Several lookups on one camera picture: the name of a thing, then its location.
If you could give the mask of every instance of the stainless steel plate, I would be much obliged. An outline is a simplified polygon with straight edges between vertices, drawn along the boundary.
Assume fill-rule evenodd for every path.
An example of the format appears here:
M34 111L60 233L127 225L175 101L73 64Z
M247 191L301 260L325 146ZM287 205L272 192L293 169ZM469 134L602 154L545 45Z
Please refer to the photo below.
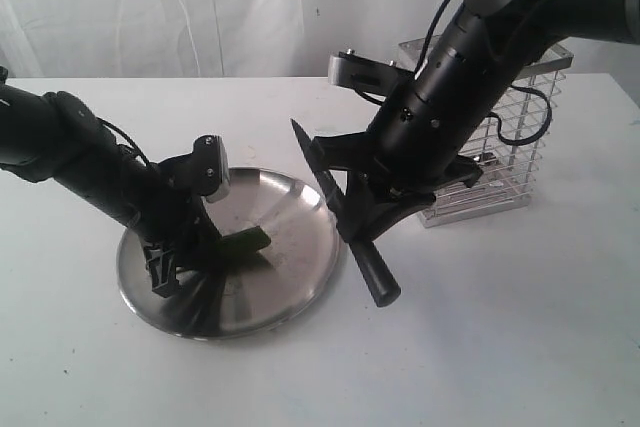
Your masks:
M304 182L259 169L231 169L231 193L207 212L223 234L259 225L272 243L267 260L220 281L179 273L181 291L151 292L140 241L127 231L118 251L118 282L127 305L151 325L178 336L216 339L273 328L300 313L323 290L341 241L324 199Z

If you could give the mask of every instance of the metal wire rack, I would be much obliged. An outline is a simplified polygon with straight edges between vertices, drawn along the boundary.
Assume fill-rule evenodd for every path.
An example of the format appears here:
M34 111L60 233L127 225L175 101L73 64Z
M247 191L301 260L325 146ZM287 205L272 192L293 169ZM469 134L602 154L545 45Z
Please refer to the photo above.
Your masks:
M415 65L421 45L419 40L400 45L403 67L412 68L412 60ZM537 64L525 68L515 85L541 90L556 109L555 98L561 92L558 83L565 79L562 70L570 67L572 60L569 51L554 46ZM546 115L546 104L531 94L509 89L494 112L503 119L503 135L521 139L538 131ZM544 137L531 145L510 147L500 142L496 127L496 120L485 120L460 151L482 167L484 175L480 181L471 189L459 184L438 191L436 203L418 214L426 227L529 205L534 174L541 167Z

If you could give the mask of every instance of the wire basket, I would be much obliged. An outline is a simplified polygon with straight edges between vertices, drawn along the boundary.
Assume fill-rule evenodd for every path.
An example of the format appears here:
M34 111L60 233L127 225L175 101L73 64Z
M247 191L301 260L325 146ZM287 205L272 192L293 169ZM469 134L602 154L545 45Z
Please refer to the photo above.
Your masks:
M400 44L401 66L413 69L421 47L421 40ZM569 68L572 61L573 54L555 45L538 63L523 69L515 85L541 90L556 109L558 104L554 99L560 94L558 82L565 79L562 70ZM522 139L540 129L546 103L531 94L509 89L493 111L503 119L505 137ZM425 227L529 205L534 174L540 169L542 160L540 150L545 146L544 137L531 145L510 147L498 139L496 124L495 119L485 120L460 151L460 155L474 158L484 175L471 189L457 184L436 192L436 203L418 214Z

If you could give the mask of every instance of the white tabletop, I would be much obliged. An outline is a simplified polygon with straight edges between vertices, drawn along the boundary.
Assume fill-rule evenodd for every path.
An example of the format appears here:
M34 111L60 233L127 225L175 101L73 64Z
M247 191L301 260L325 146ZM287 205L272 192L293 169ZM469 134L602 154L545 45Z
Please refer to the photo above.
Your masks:
M313 182L291 131L363 129L323 79L33 79L155 160L224 137L231 165ZM403 295L376 309L348 258L275 332L197 342L126 307L122 228L55 182L0 173L0 425L640 425L640 110L572 75L531 207L378 241Z

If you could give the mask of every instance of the white backdrop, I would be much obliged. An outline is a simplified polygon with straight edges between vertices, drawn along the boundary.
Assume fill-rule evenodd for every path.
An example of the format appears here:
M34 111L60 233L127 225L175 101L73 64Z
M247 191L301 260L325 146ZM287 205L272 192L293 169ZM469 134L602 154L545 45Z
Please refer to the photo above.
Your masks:
M326 75L351 47L380 60L424 36L440 0L0 0L0 62L18 77ZM640 101L637 47L570 41Z

